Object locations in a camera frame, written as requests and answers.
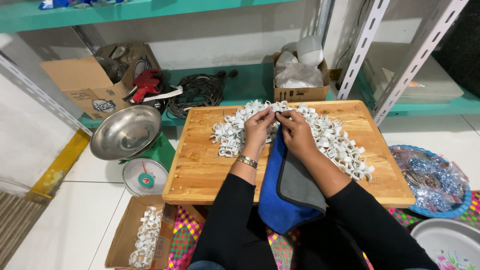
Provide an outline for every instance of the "stainless steel bowl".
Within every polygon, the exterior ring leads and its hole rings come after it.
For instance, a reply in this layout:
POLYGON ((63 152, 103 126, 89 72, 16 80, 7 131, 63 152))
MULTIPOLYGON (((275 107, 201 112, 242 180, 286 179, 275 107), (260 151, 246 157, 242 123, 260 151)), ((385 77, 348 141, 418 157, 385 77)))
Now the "stainless steel bowl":
POLYGON ((162 115, 153 107, 135 105, 106 118, 90 139, 90 150, 101 160, 138 157, 155 142, 162 115))

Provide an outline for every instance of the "wooden tray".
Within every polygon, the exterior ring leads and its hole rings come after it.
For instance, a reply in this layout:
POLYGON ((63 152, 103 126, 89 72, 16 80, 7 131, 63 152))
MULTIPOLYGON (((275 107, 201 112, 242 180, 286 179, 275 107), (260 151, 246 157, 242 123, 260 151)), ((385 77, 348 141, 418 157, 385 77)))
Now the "wooden tray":
MULTIPOLYGON (((398 168, 380 131, 375 126, 365 105, 358 100, 305 102, 329 119, 343 120, 342 131, 365 147, 362 157, 366 165, 375 166, 372 181, 358 183, 370 192, 384 207, 406 208, 415 203, 415 197, 398 168)), ((289 103, 298 107, 299 103, 289 103)), ((219 143, 212 144, 212 125, 223 122, 223 115, 234 115, 237 106, 202 107, 190 109, 175 158, 163 191, 163 199, 170 204, 211 205, 235 158, 220 157, 219 143)), ((267 144, 258 161, 254 202, 258 202, 260 188, 272 144, 267 144)))

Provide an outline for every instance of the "doormat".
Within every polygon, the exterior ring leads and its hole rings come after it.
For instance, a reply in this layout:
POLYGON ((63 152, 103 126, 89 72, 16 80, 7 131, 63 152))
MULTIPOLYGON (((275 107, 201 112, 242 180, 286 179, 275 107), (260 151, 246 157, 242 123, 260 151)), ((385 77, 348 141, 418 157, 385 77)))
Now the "doormat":
MULTIPOLYGON (((461 216, 454 218, 454 220, 480 229, 479 200, 480 191, 472 191, 472 203, 470 208, 461 216)), ((198 223, 185 209, 182 207, 179 207, 178 209, 167 270, 186 270, 203 228, 203 224, 198 223)), ((428 219, 427 217, 421 216, 408 209, 392 208, 389 210, 389 213, 409 231, 411 231, 416 224, 428 219)), ((267 235, 278 270, 295 269, 295 260, 292 259, 292 255, 294 247, 300 243, 299 231, 294 229, 287 232, 285 235, 278 235, 271 229, 267 228, 267 235)), ((373 270, 367 257, 365 254, 363 255, 370 269, 373 270)))

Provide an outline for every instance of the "white tile floor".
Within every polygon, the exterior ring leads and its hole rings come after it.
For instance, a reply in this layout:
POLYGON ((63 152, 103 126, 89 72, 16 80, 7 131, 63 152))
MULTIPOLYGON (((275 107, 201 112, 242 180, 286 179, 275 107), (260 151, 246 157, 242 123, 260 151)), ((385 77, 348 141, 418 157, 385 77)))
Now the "white tile floor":
MULTIPOLYGON (((407 144, 444 154, 480 190, 476 174, 480 115, 386 118, 380 130, 388 145, 407 144)), ((176 148, 182 127, 165 128, 176 148)), ((57 196, 32 228, 6 270, 102 270, 113 235, 132 194, 122 166, 96 159, 86 148, 57 196)))

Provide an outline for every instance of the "scale needle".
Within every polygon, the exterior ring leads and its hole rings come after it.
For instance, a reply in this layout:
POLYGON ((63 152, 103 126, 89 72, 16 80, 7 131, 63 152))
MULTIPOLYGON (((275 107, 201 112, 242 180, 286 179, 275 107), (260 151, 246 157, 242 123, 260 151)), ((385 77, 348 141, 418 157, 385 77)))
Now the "scale needle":
POLYGON ((142 161, 142 166, 144 167, 144 171, 145 171, 145 173, 147 173, 147 169, 145 169, 145 164, 144 164, 144 162, 143 162, 143 161, 142 161))

